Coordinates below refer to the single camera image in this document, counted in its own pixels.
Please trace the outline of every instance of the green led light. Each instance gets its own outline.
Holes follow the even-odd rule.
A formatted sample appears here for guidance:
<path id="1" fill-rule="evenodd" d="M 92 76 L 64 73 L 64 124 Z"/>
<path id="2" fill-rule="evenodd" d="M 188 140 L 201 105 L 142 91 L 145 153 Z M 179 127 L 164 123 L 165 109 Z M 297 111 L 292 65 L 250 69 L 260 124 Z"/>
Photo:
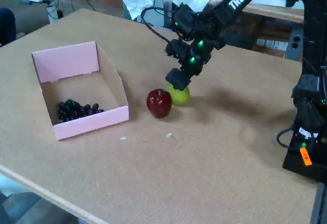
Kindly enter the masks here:
<path id="1" fill-rule="evenodd" d="M 202 40 L 199 41 L 199 43 L 198 43 L 198 47 L 199 47 L 199 48 L 203 47 L 203 41 L 202 41 Z"/>

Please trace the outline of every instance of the floor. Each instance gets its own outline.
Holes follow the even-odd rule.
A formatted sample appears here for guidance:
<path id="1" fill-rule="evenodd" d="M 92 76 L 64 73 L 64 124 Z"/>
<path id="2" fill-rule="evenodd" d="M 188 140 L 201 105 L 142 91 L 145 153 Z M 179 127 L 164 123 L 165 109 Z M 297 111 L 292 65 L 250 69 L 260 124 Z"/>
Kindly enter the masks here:
<path id="1" fill-rule="evenodd" d="M 72 1 L 74 11 L 81 8 L 92 8 L 85 1 Z M 123 9 L 112 8 L 109 6 L 92 4 L 95 10 L 110 14 L 117 17 L 124 17 Z M 0 0 L 0 7 L 9 8 L 16 18 L 17 33 L 23 32 L 29 34 L 43 26 L 49 24 L 48 13 L 45 5 L 20 0 Z M 72 10 L 71 0 L 60 0 L 59 9 L 64 15 L 70 14 Z M 25 194 L 11 195 L 5 200 L 3 206 L 7 213 L 17 214 L 16 220 L 11 223 L 15 224 L 77 224 L 78 220 L 63 211 L 59 207 L 51 204 L 45 199 L 32 199 Z M 28 209 L 21 211 L 21 204 L 28 206 Z"/>
<path id="2" fill-rule="evenodd" d="M 98 12 L 124 17 L 123 9 L 98 4 L 92 5 Z M 0 7 L 9 8 L 15 14 L 17 32 L 28 34 L 49 24 L 48 13 L 44 4 L 30 4 L 29 2 L 20 0 L 0 0 Z M 85 1 L 73 1 L 73 8 L 75 11 L 81 8 L 92 10 Z M 60 0 L 59 9 L 63 11 L 64 15 L 70 14 L 72 12 L 71 1 Z"/>

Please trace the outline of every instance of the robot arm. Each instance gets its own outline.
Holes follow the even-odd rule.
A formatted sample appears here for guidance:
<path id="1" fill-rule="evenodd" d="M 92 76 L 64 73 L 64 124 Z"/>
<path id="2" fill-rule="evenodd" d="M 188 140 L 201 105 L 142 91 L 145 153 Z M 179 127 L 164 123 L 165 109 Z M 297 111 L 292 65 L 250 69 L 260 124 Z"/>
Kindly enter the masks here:
<path id="1" fill-rule="evenodd" d="M 175 89 L 184 90 L 191 78 L 201 73 L 213 49 L 225 46 L 221 33 L 251 1 L 223 0 L 203 12 L 180 5 L 172 19 L 179 39 L 162 37 L 168 42 L 167 54 L 181 64 L 180 69 L 174 68 L 166 76 Z M 286 0 L 286 6 L 292 7 L 296 1 Z M 277 135 L 277 141 L 288 148 L 285 169 L 327 183 L 327 0 L 301 1 L 305 6 L 302 74 L 292 92 L 297 114 L 293 125 Z M 279 138 L 288 131 L 293 131 L 293 137 L 290 145 L 285 145 Z"/>
<path id="2" fill-rule="evenodd" d="M 225 46 L 220 34 L 236 21 L 251 1 L 223 0 L 215 8 L 198 13 L 181 4 L 173 17 L 173 31 L 179 39 L 172 40 L 166 47 L 167 54 L 177 58 L 181 68 L 172 69 L 166 80 L 176 89 L 184 90 L 191 77 L 201 73 L 203 65 L 211 58 L 212 50 Z M 183 40 L 194 41 L 189 45 Z"/>

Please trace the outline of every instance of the cardboard box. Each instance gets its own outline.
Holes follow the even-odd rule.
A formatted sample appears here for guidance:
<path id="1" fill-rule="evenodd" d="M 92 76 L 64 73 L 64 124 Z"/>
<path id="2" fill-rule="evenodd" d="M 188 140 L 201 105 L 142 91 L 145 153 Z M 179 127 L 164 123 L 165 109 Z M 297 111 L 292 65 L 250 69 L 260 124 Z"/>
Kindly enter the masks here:
<path id="1" fill-rule="evenodd" d="M 129 119 L 122 81 L 95 42 L 34 52 L 32 57 L 58 140 Z M 62 123 L 58 103 L 67 99 L 98 103 L 105 112 Z"/>

